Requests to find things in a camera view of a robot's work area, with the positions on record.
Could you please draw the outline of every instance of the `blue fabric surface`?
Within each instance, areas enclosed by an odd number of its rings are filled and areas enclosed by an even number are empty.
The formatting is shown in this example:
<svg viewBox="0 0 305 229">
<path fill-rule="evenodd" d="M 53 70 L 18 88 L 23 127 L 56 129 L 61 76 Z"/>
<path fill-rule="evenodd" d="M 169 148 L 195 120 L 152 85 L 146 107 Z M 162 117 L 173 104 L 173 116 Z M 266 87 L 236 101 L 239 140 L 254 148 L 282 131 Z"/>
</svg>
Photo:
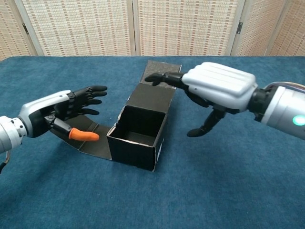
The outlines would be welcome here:
<svg viewBox="0 0 305 229">
<path fill-rule="evenodd" d="M 0 62 L 0 115 L 101 84 L 101 114 L 88 117 L 112 126 L 148 60 L 182 64 L 183 72 L 222 63 L 255 74 L 261 87 L 305 84 L 304 57 L 14 57 Z M 25 138 L 0 175 L 0 228 L 305 228 L 305 141 L 251 113 L 188 138 L 210 111 L 177 90 L 155 172 L 79 153 L 50 132 Z"/>
</svg>

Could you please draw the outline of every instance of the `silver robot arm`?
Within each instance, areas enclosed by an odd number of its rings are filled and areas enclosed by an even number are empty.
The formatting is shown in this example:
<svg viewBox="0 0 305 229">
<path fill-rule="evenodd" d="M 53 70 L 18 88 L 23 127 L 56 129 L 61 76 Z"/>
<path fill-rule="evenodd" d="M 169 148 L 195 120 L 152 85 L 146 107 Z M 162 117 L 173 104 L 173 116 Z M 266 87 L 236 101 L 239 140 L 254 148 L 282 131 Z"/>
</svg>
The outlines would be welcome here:
<svg viewBox="0 0 305 229">
<path fill-rule="evenodd" d="M 79 115 L 98 115 L 99 112 L 85 108 L 101 104 L 97 96 L 105 96 L 106 86 L 91 86 L 75 92 L 60 91 L 24 104 L 16 118 L 0 117 L 0 154 L 6 152 L 5 161 L 0 164 L 0 173 L 10 158 L 10 151 L 22 144 L 24 137 L 36 138 L 50 129 L 55 129 L 79 141 L 97 141 L 93 132 L 72 128 L 65 120 Z"/>
<path fill-rule="evenodd" d="M 204 62 L 187 73 L 153 73 L 145 80 L 153 86 L 165 82 L 181 88 L 195 103 L 213 107 L 204 124 L 188 132 L 189 137 L 205 135 L 226 113 L 249 111 L 256 121 L 305 139 L 303 85 L 274 82 L 259 88 L 253 74 L 213 62 Z"/>
</svg>

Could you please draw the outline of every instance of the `woven screen panel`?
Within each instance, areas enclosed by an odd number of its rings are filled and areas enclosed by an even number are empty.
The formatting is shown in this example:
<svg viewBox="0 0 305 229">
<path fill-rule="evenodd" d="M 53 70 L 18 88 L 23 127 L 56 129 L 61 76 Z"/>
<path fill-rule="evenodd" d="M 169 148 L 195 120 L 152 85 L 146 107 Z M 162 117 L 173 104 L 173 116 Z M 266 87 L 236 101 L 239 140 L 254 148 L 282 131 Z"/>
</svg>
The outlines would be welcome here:
<svg viewBox="0 0 305 229">
<path fill-rule="evenodd" d="M 284 0 L 254 0 L 235 55 L 264 56 Z"/>
<path fill-rule="evenodd" d="M 138 0 L 141 55 L 224 55 L 238 0 Z"/>
<path fill-rule="evenodd" d="M 12 56 L 31 55 L 8 1 L 0 0 L 0 61 Z"/>
<path fill-rule="evenodd" d="M 291 0 L 268 55 L 305 56 L 305 0 Z"/>
<path fill-rule="evenodd" d="M 130 55 L 127 0 L 22 0 L 44 55 Z"/>
</svg>

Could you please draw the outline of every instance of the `white robotic hand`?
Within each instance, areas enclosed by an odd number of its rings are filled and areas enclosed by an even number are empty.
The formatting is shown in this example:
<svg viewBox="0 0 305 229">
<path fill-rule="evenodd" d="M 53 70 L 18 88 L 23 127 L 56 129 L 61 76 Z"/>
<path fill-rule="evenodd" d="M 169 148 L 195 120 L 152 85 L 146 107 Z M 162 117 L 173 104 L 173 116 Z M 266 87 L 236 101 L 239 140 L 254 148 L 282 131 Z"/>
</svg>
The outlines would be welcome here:
<svg viewBox="0 0 305 229">
<path fill-rule="evenodd" d="M 226 113 L 250 111 L 256 121 L 305 139 L 303 85 L 274 82 L 259 88 L 253 74 L 213 62 L 204 62 L 187 73 L 153 73 L 145 80 L 153 86 L 165 82 L 181 88 L 195 103 L 213 107 L 205 123 L 188 132 L 189 137 L 205 135 Z"/>
</svg>

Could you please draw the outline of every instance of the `box lid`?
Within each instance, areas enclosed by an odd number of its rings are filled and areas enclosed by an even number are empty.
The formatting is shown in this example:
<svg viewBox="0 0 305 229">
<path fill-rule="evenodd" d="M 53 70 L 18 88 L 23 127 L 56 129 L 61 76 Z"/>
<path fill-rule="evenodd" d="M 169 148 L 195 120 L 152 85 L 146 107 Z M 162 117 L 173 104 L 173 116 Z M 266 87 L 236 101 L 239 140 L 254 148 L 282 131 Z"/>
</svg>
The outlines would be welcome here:
<svg viewBox="0 0 305 229">
<path fill-rule="evenodd" d="M 148 61 L 140 83 L 130 95 L 126 105 L 167 113 L 176 88 L 164 82 L 152 86 L 145 78 L 155 72 L 179 72 L 181 65 Z"/>
</svg>

